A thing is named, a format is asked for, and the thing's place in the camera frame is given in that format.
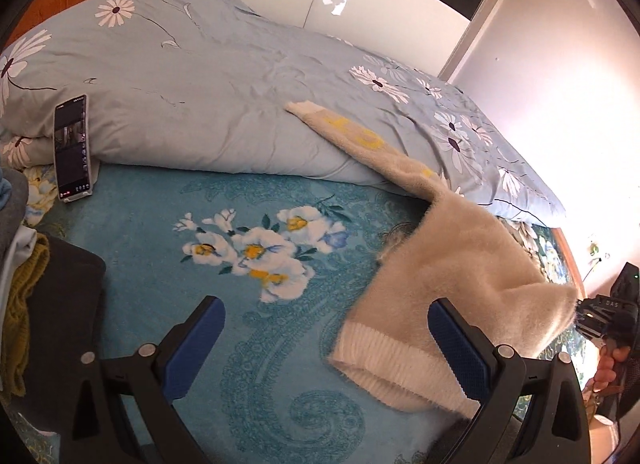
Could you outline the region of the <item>person's right hand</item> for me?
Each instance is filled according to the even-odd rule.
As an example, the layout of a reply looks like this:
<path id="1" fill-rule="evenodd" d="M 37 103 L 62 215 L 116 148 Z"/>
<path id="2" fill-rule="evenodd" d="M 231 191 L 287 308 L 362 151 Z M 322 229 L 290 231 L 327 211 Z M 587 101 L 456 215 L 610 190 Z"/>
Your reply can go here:
<path id="1" fill-rule="evenodd" d="M 628 346 L 608 348 L 608 346 L 603 345 L 600 348 L 597 371 L 582 390 L 582 399 L 585 402 L 593 395 L 606 397 L 618 394 L 622 390 L 620 384 L 615 384 L 618 376 L 614 366 L 616 363 L 625 363 L 629 353 L 630 348 Z"/>

